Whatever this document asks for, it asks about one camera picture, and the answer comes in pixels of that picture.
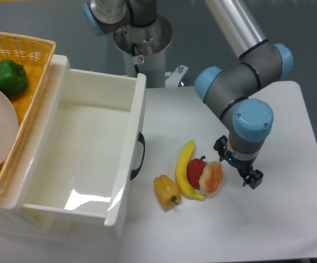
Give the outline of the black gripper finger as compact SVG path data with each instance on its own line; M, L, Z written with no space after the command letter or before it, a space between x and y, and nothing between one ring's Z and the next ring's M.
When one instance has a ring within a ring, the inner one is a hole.
M227 137L223 135L219 139L217 139L214 144L214 150L218 153L220 162L227 159L227 142Z
M253 167L246 171L242 171L241 177L243 178L243 186L248 185L252 190L256 189L261 183L263 179L263 173Z

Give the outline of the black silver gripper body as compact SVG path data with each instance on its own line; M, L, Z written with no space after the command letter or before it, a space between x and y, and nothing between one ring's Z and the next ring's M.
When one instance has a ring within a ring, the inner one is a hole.
M254 153L242 153L237 151L229 142L226 143L222 157L231 166L236 168L241 176L254 174L253 163L258 156L258 151Z

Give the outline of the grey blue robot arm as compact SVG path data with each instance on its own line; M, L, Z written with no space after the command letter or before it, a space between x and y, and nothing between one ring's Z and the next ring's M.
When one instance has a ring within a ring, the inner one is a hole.
M220 160L235 167L244 184L259 186L263 174L253 163L273 124L273 111L252 96L286 77L293 56L282 44L271 44L243 1L207 1L206 5L238 57L228 71L213 66L195 80L194 89L227 128L214 145ZM156 1L87 1L84 13L100 36L112 34L122 52L126 74L146 76L149 88L167 86L165 52L172 27L157 13Z

